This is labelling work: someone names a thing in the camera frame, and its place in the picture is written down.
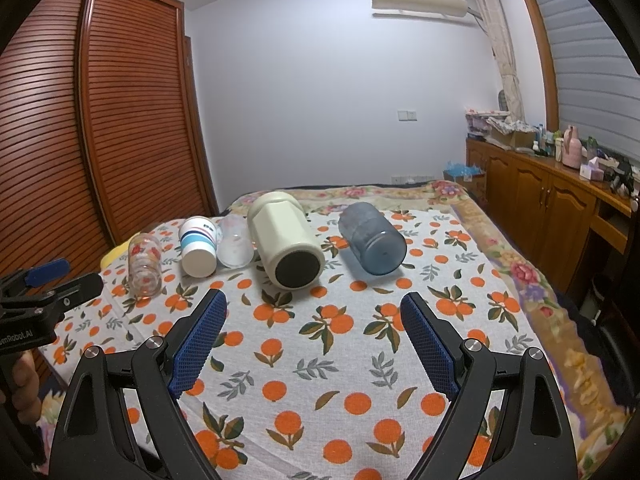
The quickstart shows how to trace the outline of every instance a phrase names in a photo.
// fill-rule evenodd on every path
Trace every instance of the beige curtain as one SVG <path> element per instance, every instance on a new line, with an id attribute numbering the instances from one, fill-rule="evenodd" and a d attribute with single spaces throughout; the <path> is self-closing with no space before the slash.
<path id="1" fill-rule="evenodd" d="M 476 0 L 478 10 L 482 15 L 484 26 L 488 31 L 489 40 L 494 50 L 495 60 L 502 77 L 502 88 L 507 99 L 507 106 L 511 112 L 511 119 L 524 121 L 524 109 L 522 107 L 522 95 L 516 62 L 513 55 L 511 36 L 504 19 L 500 0 Z"/>

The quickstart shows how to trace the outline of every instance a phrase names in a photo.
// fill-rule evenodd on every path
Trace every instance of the metal bolt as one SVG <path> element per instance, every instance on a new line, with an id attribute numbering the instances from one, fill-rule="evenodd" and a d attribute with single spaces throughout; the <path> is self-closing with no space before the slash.
<path id="1" fill-rule="evenodd" d="M 542 350 L 540 348 L 536 348 L 535 346 L 532 346 L 531 348 L 529 348 L 529 350 L 527 350 L 527 352 L 529 353 L 530 357 L 536 359 L 536 360 L 540 360 L 542 359 L 545 355 L 542 353 Z"/>
<path id="2" fill-rule="evenodd" d="M 93 359 L 99 353 L 100 353 L 100 347 L 99 346 L 89 346 L 89 348 L 87 348 L 84 351 L 84 357 L 87 357 L 88 359 Z"/>
<path id="3" fill-rule="evenodd" d="M 147 348 L 158 348 L 160 345 L 162 345 L 162 341 L 164 341 L 162 337 L 160 337 L 159 335 L 154 335 L 145 341 L 145 346 Z"/>
<path id="4" fill-rule="evenodd" d="M 482 343 L 478 339 L 467 339 L 465 341 L 465 347 L 471 352 L 478 352 L 482 348 Z"/>

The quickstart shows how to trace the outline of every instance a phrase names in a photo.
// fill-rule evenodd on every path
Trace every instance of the louvered wardrobe door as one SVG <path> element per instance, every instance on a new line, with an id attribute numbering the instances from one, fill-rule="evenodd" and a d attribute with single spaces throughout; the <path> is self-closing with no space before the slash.
<path id="1" fill-rule="evenodd" d="M 109 249 L 78 140 L 82 0 L 42 0 L 0 56 L 0 275 L 63 256 L 74 275 Z"/>
<path id="2" fill-rule="evenodd" d="M 94 0 L 90 137 L 117 241 L 152 222 L 206 211 L 188 123 L 180 12 L 159 0 Z"/>

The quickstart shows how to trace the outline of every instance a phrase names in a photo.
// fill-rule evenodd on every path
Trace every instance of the floral blanket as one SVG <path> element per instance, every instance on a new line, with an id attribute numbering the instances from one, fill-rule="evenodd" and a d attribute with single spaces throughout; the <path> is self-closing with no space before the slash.
<path id="1" fill-rule="evenodd" d="M 398 314 L 402 296 L 418 290 L 461 335 L 494 351 L 543 348 L 570 416 L 580 474 L 606 456 L 626 415 L 613 403 L 599 361 L 584 351 L 544 276 L 507 245 L 461 187 L 437 181 L 413 189 L 287 192 L 309 212 L 327 253 L 317 285 L 279 291 L 259 260 L 206 280 L 183 276 L 181 221 L 169 221 L 156 229 L 164 249 L 161 295 L 130 298 L 126 256 L 115 261 L 103 272 L 102 296 L 69 312 L 56 344 L 42 349 L 54 370 L 68 382 L 84 348 L 136 348 L 165 334 L 209 287 L 220 288 L 229 301 L 224 332 L 179 403 L 222 478 L 402 479 L 448 406 Z M 243 196 L 231 211 L 246 214 L 259 195 Z M 409 245 L 402 266 L 388 276 L 366 274 L 339 236 L 337 213 L 357 200 L 383 210 Z M 484 459 L 500 397 L 492 395 L 463 476 Z M 126 392 L 126 401 L 138 442 L 152 449 L 136 396 Z M 47 399 L 45 434 L 52 433 L 59 403 Z"/>

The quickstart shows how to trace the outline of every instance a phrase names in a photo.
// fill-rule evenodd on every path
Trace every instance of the pink thermos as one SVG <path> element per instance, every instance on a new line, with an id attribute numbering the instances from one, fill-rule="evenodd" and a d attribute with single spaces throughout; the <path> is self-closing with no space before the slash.
<path id="1" fill-rule="evenodd" d="M 582 143 L 578 138 L 578 128 L 570 124 L 564 131 L 562 163 L 576 170 L 580 169 L 580 164 L 582 163 Z"/>

